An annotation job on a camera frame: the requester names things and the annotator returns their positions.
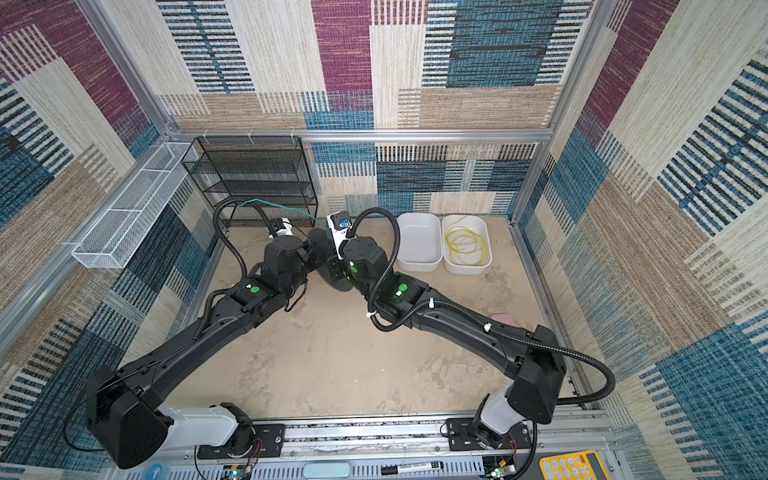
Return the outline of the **black perforated cable spool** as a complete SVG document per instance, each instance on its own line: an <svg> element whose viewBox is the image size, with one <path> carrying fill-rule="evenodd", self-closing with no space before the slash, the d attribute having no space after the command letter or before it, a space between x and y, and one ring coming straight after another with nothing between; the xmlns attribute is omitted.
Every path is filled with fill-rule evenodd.
<svg viewBox="0 0 768 480"><path fill-rule="evenodd" d="M352 290L352 284L347 279L344 263L337 257L332 239L325 230L313 228L308 232L309 239L328 239L330 241L329 260L325 267L316 272L333 289L341 292Z"/></svg>

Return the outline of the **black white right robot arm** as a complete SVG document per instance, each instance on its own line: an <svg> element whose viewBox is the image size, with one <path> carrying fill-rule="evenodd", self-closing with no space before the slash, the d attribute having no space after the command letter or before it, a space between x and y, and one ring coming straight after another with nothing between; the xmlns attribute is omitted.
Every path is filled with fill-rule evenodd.
<svg viewBox="0 0 768 480"><path fill-rule="evenodd" d="M377 329L405 327L431 333L467 349L506 377L501 390L481 402L475 429L479 442L495 447L524 420L552 422L566 373L553 331L507 325L463 307L410 275L389 267L385 251L370 237L344 240L340 255L351 284L372 302Z"/></svg>

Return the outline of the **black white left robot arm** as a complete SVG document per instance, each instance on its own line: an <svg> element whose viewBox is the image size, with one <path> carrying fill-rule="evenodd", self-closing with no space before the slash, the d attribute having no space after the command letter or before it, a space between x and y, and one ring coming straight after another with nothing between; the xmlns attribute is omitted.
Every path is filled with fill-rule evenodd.
<svg viewBox="0 0 768 480"><path fill-rule="evenodd" d="M85 387L86 424L115 464L130 469L161 449L186 446L250 455L256 433L233 404L182 413L164 402L218 351L286 309L308 274L333 254L321 229L310 230L307 240L279 236L266 246L261 267L217 293L217 302L207 303L196 322L118 370L93 371Z"/></svg>

